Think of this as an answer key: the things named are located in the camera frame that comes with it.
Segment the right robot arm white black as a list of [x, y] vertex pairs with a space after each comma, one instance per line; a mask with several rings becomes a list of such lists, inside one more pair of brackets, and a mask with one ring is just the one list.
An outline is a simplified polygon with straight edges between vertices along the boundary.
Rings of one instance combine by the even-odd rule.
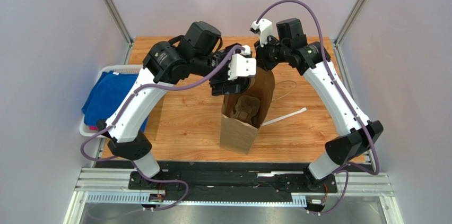
[[351, 99], [330, 55], [320, 42], [308, 43], [299, 19], [283, 20], [276, 27], [277, 37], [273, 35], [272, 22], [267, 19], [251, 25], [251, 31], [259, 35], [254, 44], [258, 67], [271, 71], [278, 64], [287, 63], [295, 68], [320, 96], [338, 133], [306, 170], [310, 179], [321, 180], [370, 150], [384, 128], [380, 121], [371, 121]]

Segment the brown paper bag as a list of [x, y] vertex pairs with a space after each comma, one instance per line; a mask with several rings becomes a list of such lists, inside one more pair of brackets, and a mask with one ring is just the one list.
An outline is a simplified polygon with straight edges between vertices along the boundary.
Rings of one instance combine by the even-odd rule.
[[276, 100], [275, 88], [289, 84], [292, 85], [292, 90], [298, 86], [294, 80], [276, 83], [272, 72], [258, 68], [245, 92], [224, 96], [220, 148], [247, 155], [258, 137], [271, 103]]

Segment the grey pulp cup carrier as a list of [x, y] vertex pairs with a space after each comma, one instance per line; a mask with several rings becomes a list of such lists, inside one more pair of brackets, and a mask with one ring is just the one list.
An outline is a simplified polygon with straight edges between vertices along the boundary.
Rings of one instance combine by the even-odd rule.
[[256, 97], [248, 95], [241, 96], [237, 100], [231, 118], [252, 125], [253, 118], [258, 114], [260, 105], [261, 100]]

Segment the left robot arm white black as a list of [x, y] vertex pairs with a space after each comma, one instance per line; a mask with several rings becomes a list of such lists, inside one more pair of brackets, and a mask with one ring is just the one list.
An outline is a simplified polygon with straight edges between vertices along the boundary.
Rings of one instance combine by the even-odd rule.
[[184, 35], [154, 44], [137, 79], [113, 114], [97, 121], [98, 132], [109, 139], [115, 157], [131, 161], [147, 178], [159, 171], [152, 144], [141, 130], [161, 98], [208, 82], [213, 96], [240, 94], [256, 75], [256, 60], [247, 45], [222, 46], [221, 32], [198, 21]]

